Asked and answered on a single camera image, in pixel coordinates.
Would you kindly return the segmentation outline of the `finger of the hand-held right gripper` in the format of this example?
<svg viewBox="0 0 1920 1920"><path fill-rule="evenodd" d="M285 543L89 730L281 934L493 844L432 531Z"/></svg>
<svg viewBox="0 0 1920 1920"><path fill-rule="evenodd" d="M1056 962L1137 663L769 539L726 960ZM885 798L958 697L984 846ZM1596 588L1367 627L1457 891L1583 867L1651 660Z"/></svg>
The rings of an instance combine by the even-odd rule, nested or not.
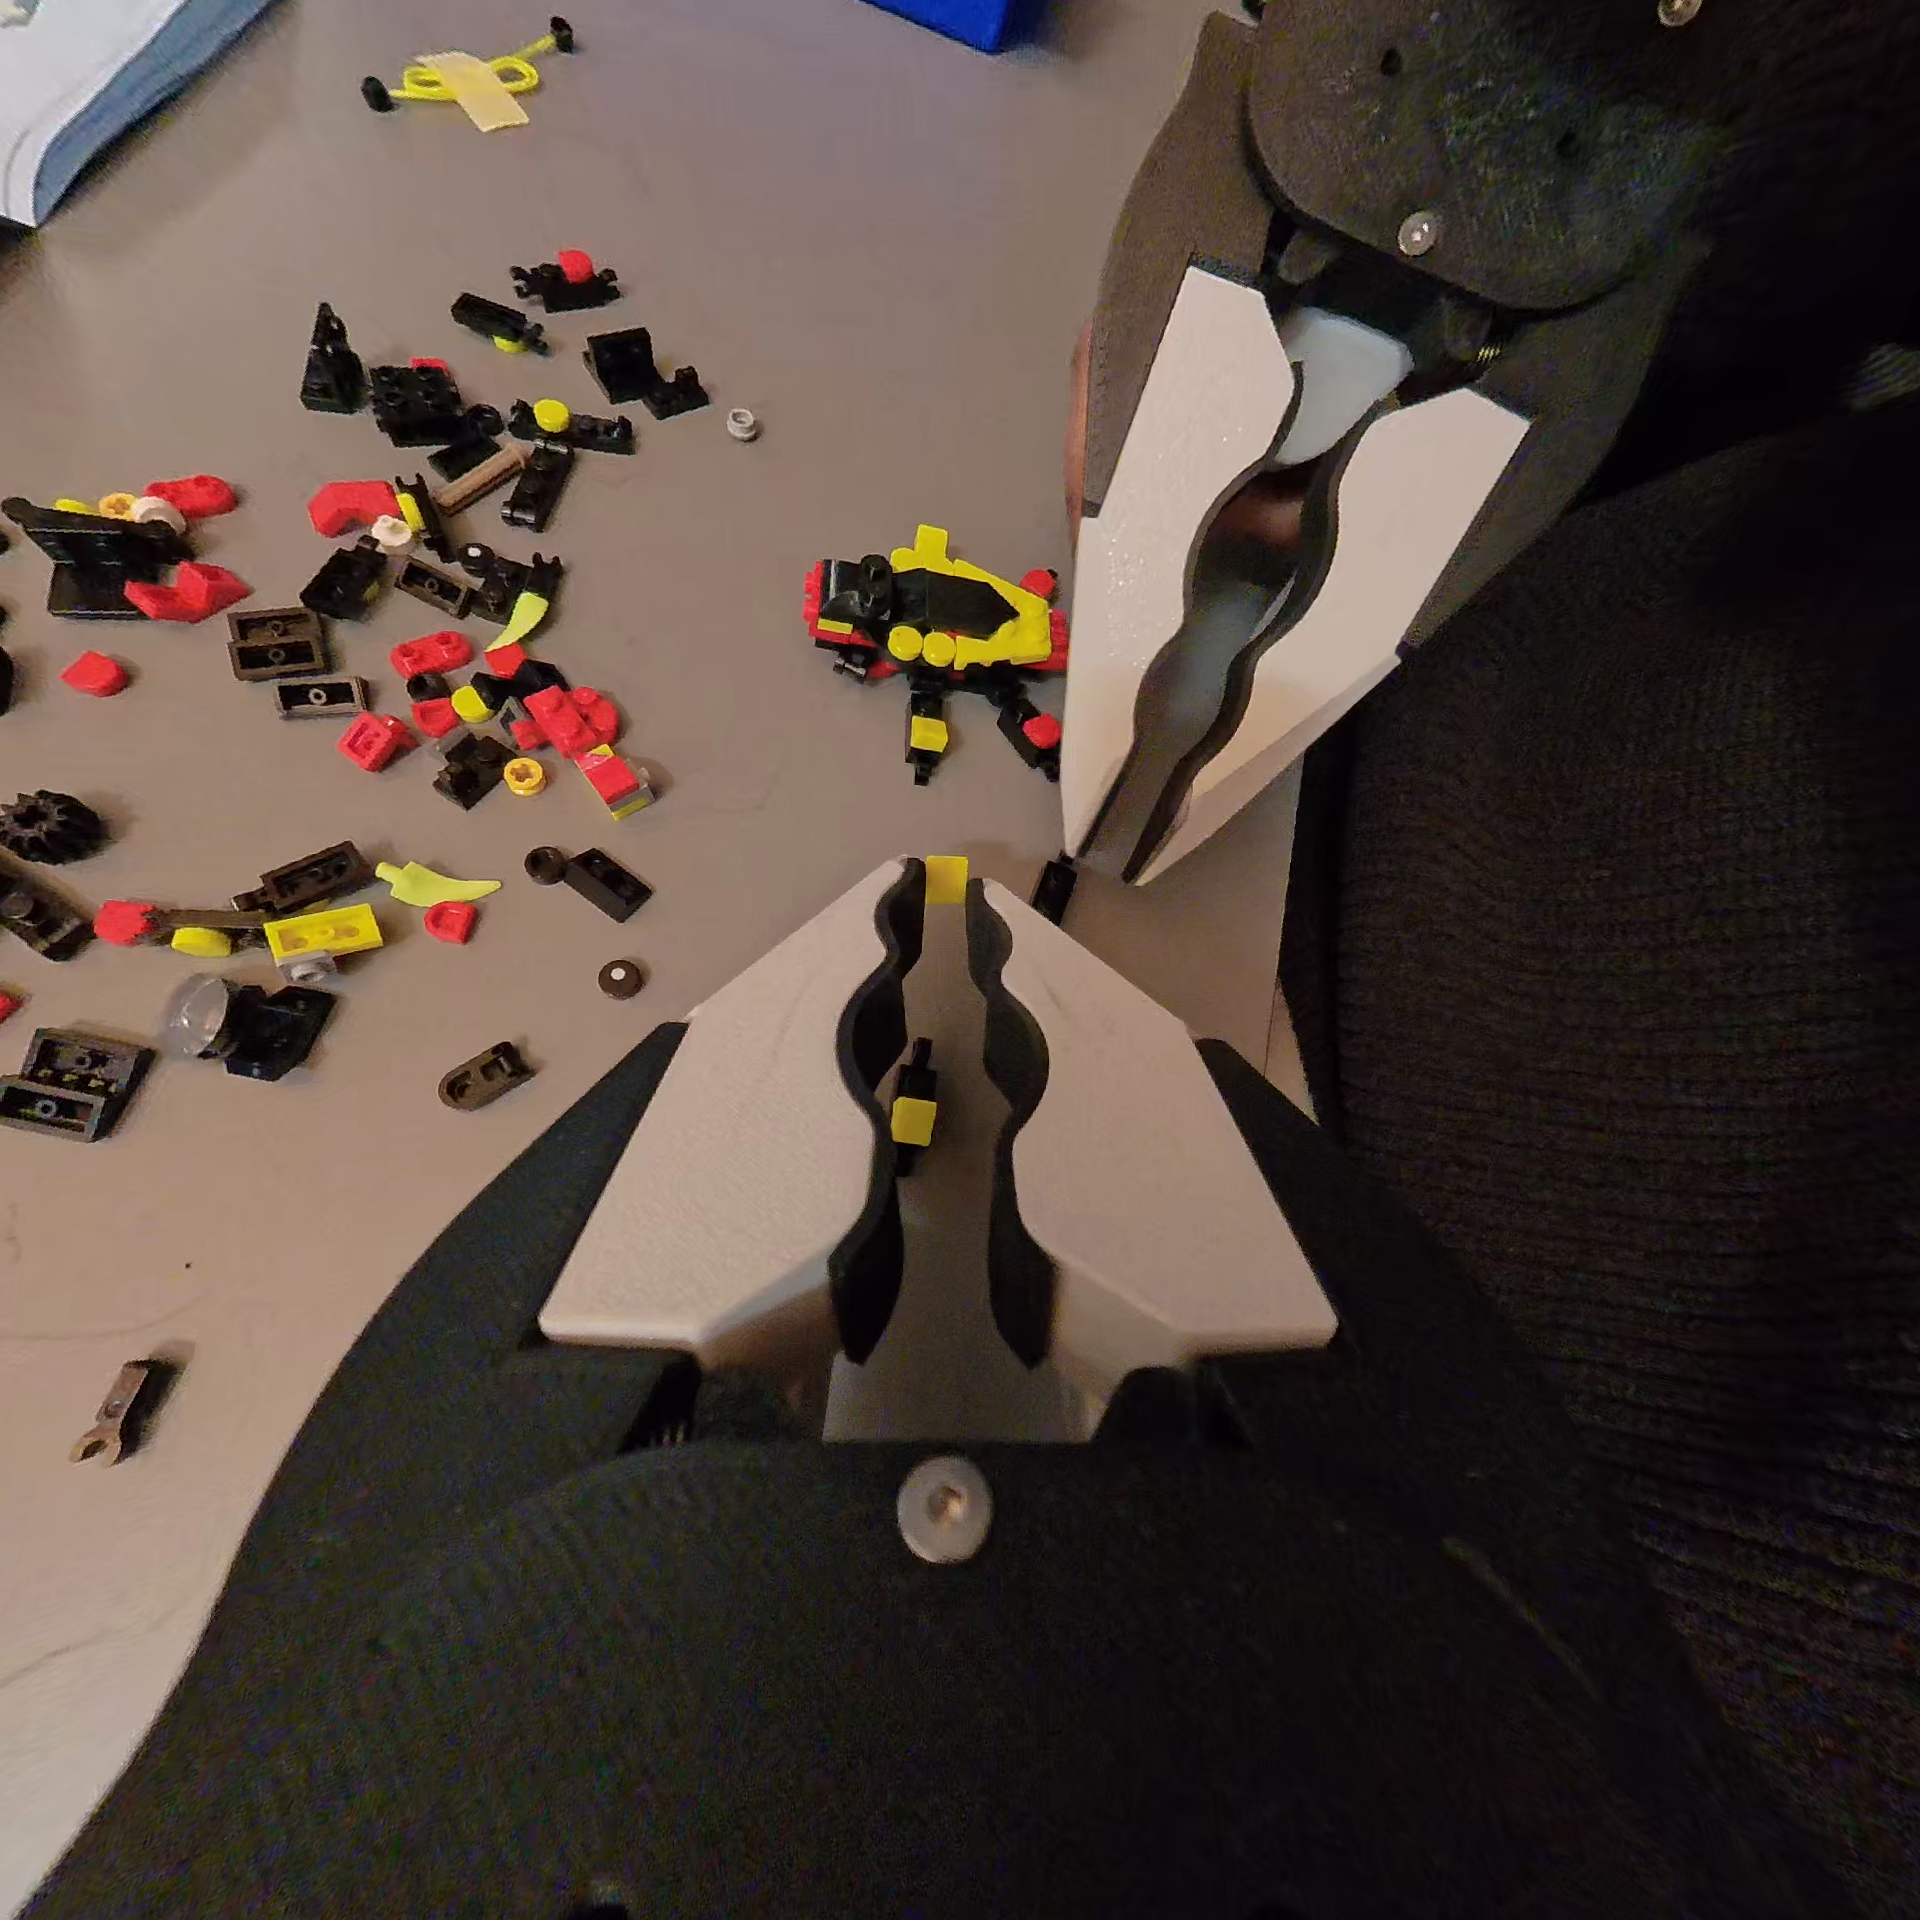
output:
<svg viewBox="0 0 1920 1920"><path fill-rule="evenodd" d="M1233 667L1231 732L1183 787L1137 883L1230 823L1375 689L1528 435L1528 420L1449 391L1380 415L1333 474L1326 554L1308 558Z"/></svg>
<svg viewBox="0 0 1920 1920"><path fill-rule="evenodd" d="M1144 374L1113 479L1083 516L1062 699L1062 840L1089 852L1135 745L1148 667L1185 623L1192 555L1263 466L1295 376L1252 284L1189 267Z"/></svg>

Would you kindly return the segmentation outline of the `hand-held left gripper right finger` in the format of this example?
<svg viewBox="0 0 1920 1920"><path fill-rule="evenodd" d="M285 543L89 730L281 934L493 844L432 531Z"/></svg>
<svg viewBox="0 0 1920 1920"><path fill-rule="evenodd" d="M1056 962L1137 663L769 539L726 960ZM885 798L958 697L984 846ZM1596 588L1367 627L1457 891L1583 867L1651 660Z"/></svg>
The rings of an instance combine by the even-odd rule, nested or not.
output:
<svg viewBox="0 0 1920 1920"><path fill-rule="evenodd" d="M1080 1443L1128 1377L1326 1353L1337 1311L1185 1022L995 881L964 918L1014 1370L964 1434Z"/></svg>

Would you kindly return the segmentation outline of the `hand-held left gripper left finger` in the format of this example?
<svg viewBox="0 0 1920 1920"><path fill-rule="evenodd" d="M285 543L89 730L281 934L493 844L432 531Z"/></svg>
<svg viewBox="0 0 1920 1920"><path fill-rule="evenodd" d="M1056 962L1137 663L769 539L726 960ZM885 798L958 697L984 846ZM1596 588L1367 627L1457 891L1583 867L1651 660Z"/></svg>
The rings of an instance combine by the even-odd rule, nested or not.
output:
<svg viewBox="0 0 1920 1920"><path fill-rule="evenodd" d="M902 1288L880 1091L923 919L923 860L887 858L689 1011L540 1311L548 1342L747 1377L835 1440L835 1370L876 1353Z"/></svg>

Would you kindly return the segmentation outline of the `partly built lego model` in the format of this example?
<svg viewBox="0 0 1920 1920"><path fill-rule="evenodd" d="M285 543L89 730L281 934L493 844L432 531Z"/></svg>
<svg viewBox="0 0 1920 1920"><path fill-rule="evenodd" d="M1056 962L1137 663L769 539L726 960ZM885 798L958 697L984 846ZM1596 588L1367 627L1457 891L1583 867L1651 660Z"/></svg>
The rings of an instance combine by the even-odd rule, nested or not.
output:
<svg viewBox="0 0 1920 1920"><path fill-rule="evenodd" d="M1068 670L1061 579L1036 567L1004 579L952 555L947 529L859 561L819 561L801 588L811 646L859 687L904 687L902 763L925 787L950 747L949 699L973 692L1021 763L1049 783L1062 771L1065 726L1038 706L1032 683Z"/></svg>

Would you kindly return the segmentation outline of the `scattered loose lego pieces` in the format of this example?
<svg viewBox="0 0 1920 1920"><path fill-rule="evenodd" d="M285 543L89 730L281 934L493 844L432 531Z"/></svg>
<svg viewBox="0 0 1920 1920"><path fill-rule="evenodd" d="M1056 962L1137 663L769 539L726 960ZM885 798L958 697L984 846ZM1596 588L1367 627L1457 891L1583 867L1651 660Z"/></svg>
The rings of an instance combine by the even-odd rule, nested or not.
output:
<svg viewBox="0 0 1920 1920"><path fill-rule="evenodd" d="M520 852L559 881L593 816L661 794L615 672L541 648L557 561L377 539L432 515L428 456L363 480L260 386L268 287L30 342L5 275L5 543L54 611L5 640L5 1498L94 1391L200 1360L233 1406L301 1411L277 1370L358 1329L415 1244L534 1129L475 1121L534 985L585 992L541 934L512 959Z"/></svg>

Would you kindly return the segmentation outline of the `lego instruction booklet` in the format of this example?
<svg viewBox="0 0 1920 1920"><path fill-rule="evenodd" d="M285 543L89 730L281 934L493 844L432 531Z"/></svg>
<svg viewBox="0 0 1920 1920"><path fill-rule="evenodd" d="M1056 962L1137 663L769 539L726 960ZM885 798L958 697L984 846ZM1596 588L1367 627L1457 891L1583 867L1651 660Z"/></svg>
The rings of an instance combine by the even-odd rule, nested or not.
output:
<svg viewBox="0 0 1920 1920"><path fill-rule="evenodd" d="M5 226L40 226L116 138L172 102L265 10L265 2L5 2Z"/></svg>

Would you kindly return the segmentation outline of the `blue plastic bin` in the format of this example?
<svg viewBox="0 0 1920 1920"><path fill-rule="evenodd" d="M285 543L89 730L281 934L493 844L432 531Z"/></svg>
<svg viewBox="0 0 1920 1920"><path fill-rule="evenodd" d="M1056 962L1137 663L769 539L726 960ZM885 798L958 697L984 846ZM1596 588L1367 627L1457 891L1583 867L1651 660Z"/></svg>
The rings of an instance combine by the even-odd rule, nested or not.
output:
<svg viewBox="0 0 1920 1920"><path fill-rule="evenodd" d="M1071 4L1057 2L871 2L871 8L987 57L1054 49L1062 35L1071 36Z"/></svg>

